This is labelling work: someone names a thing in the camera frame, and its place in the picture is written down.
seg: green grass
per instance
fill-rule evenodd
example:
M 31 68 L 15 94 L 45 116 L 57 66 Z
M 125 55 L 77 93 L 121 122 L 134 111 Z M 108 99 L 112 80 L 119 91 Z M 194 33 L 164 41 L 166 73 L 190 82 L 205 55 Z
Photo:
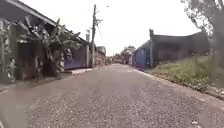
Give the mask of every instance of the green grass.
M 211 66 L 208 56 L 191 57 L 176 62 L 158 65 L 152 74 L 171 82 L 191 87 L 201 92 L 214 91 L 220 87 L 224 78 L 224 70 L 216 68 L 214 80 L 211 82 Z

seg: sky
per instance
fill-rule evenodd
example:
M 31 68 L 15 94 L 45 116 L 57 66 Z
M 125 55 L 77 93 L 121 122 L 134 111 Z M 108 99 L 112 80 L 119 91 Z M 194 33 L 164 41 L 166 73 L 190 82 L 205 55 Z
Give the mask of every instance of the sky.
M 92 26 L 94 4 L 97 18 L 103 21 L 97 28 L 95 43 L 105 46 L 107 56 L 120 53 L 129 45 L 136 48 L 149 39 L 149 29 L 155 34 L 190 35 L 198 31 L 184 12 L 180 0 L 21 0 L 74 33 Z

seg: roadside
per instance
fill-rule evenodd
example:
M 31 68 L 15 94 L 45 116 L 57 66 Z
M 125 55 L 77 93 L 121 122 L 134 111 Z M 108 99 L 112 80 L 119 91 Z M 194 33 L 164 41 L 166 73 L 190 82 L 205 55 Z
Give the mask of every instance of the roadside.
M 16 83 L 13 83 L 13 84 L 10 84 L 10 85 L 0 84 L 0 93 L 4 92 L 4 91 L 6 91 L 7 89 L 10 89 L 10 88 L 33 88 L 35 86 L 40 86 L 40 85 L 47 84 L 47 83 L 50 83 L 50 82 L 54 82 L 54 81 L 57 81 L 57 80 L 65 79 L 65 78 L 68 78 L 70 76 L 82 74 L 82 73 L 89 72 L 89 71 L 92 71 L 92 70 L 93 69 L 91 69 L 91 68 L 68 70 L 68 71 L 65 71 L 65 72 L 61 73 L 60 78 L 47 77 L 47 78 L 44 78 L 44 79 L 38 80 L 38 81 L 37 80 L 31 80 L 31 81 L 26 81 L 26 82 L 18 81 Z
M 0 106 L 5 121 L 21 128 L 222 128 L 223 101 L 209 97 L 116 64 L 10 91 Z
M 145 72 L 224 100 L 224 88 L 222 86 L 224 71 L 222 69 L 216 71 L 215 79 L 211 81 L 208 65 L 208 57 L 192 57 L 160 64 L 155 69 Z

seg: road surface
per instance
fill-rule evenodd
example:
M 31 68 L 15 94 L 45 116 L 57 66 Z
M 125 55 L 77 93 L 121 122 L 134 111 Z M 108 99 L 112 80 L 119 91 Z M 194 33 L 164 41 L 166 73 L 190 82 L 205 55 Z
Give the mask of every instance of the road surface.
M 11 128 L 224 128 L 224 103 L 123 65 L 0 93 Z

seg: tree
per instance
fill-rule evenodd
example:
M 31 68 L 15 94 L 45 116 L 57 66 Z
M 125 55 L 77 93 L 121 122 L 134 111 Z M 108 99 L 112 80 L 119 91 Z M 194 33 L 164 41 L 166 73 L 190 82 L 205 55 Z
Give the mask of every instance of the tree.
M 212 58 L 224 67 L 224 5 L 222 0 L 181 0 L 191 21 L 211 41 Z

